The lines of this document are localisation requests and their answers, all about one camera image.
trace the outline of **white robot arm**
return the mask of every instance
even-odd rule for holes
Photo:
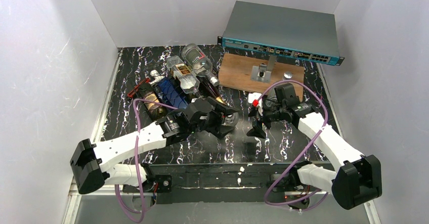
[[[265,99],[255,102],[249,116],[255,116],[253,128],[248,136],[265,138],[262,124],[267,128],[271,122],[287,120],[310,139],[322,129],[323,117],[308,103],[300,103],[292,84],[275,88],[277,104],[266,104]],[[261,94],[249,94],[252,103]],[[332,193],[338,204],[344,209],[351,209],[359,204],[381,196],[381,165],[374,156],[365,156],[350,146],[330,125],[322,129],[314,144],[331,162],[334,171],[317,167],[310,162],[297,164],[289,176],[295,185],[310,185]]]
[[[171,111],[140,133],[135,131],[95,144],[89,139],[79,142],[70,160],[79,193],[88,194],[103,185],[138,186],[136,167],[118,164],[134,156],[137,136],[139,154],[184,141],[190,134],[203,130],[223,138],[235,129],[222,125],[223,118],[237,111],[211,97],[197,99],[186,109]],[[148,165],[139,165],[139,170],[142,182],[155,177]]]

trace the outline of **metal frame edge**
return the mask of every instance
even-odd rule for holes
[[[106,119],[106,116],[107,116],[107,108],[109,107],[110,97],[112,96],[113,85],[115,84],[116,75],[119,69],[119,62],[122,57],[122,52],[123,52],[123,48],[118,51],[118,59],[116,60],[112,75],[110,76],[109,86],[107,87],[106,94],[103,100],[103,106],[100,109],[100,113],[94,125],[93,133],[91,135],[91,139],[93,142],[99,141],[101,138],[101,133],[103,132],[104,120]],[[103,195],[105,192],[109,192],[109,193],[112,192],[114,194],[113,186],[111,188],[108,188],[108,191],[106,190],[100,191],[98,195],[100,194]],[[70,191],[67,199],[67,207],[65,210],[62,224],[74,224],[76,222],[77,212],[79,210],[81,197],[82,195],[77,192],[76,182],[73,179],[70,185]]]

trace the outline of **metal clamp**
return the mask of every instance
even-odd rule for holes
[[[271,81],[271,72],[273,71],[276,59],[276,55],[270,55],[268,65],[262,63],[259,66],[253,66],[250,79],[254,81],[269,83]]]

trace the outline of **black marble surface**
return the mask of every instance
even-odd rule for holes
[[[259,59],[268,59],[267,55],[250,53],[241,50],[226,49],[218,45],[200,46],[204,53],[219,68],[224,53],[244,55]],[[165,60],[169,56],[180,55],[183,46],[174,47],[141,47],[124,48],[120,60],[113,93],[109,104],[102,141],[110,140],[137,130],[136,118],[132,102],[127,99],[127,93],[141,78],[150,77],[150,71],[157,69],[166,75]],[[310,62],[278,58],[278,62],[304,66],[304,83],[311,88],[328,107],[329,124],[337,130],[335,120],[317,66]],[[191,135],[182,143],[149,151],[140,155],[141,162],[151,164],[189,164],[189,163],[275,163],[291,162],[309,142],[309,139],[289,123],[277,122],[267,131],[268,139],[247,137],[253,119],[248,118],[249,105],[247,92],[220,87],[222,98],[230,106],[241,109],[240,120],[236,130],[225,137],[217,139],[206,132]],[[315,99],[304,92],[304,100],[317,104]],[[142,127],[151,123],[146,112],[141,110]],[[305,154],[305,159],[311,161],[327,160],[315,146]]]

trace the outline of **white wall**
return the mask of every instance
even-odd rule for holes
[[[345,61],[324,66],[345,138],[382,164],[382,223],[427,223],[429,0],[341,0]]]
[[[118,47],[214,44],[236,0],[92,0]],[[241,0],[333,13],[339,0]]]
[[[0,0],[0,222],[60,223],[117,58],[91,0]]]

